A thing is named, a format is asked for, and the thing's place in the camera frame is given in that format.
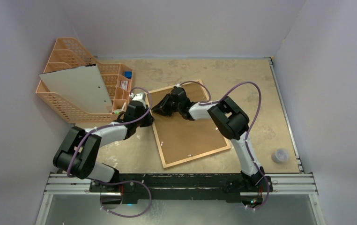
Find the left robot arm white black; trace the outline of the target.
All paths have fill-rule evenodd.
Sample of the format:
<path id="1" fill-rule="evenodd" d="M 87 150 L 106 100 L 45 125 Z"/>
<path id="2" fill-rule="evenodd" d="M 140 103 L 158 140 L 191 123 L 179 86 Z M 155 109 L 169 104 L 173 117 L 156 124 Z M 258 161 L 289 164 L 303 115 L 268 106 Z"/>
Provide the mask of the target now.
<path id="1" fill-rule="evenodd" d="M 151 126 L 154 118 L 149 106 L 140 101 L 130 101 L 118 119 L 94 129 L 72 127 L 57 150 L 53 165 L 67 172 L 69 177 L 91 179 L 113 192 L 119 187 L 119 171 L 97 162 L 99 149 L 116 141 L 123 141 L 135 134 L 137 128 Z"/>

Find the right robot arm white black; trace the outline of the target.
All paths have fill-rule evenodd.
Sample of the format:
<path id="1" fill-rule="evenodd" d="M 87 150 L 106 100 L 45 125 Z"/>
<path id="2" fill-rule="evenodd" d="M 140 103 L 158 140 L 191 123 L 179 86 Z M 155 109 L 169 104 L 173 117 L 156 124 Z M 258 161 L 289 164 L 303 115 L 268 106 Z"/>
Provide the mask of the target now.
<path id="1" fill-rule="evenodd" d="M 250 141 L 253 124 L 250 123 L 248 115 L 228 95 L 214 103 L 194 102 L 187 96 L 184 88 L 176 86 L 152 108 L 152 112 L 162 116 L 171 116 L 178 112 L 185 120 L 211 119 L 218 131 L 234 147 L 244 187 L 254 191 L 264 184 L 269 188 L 268 178 L 254 155 Z"/>

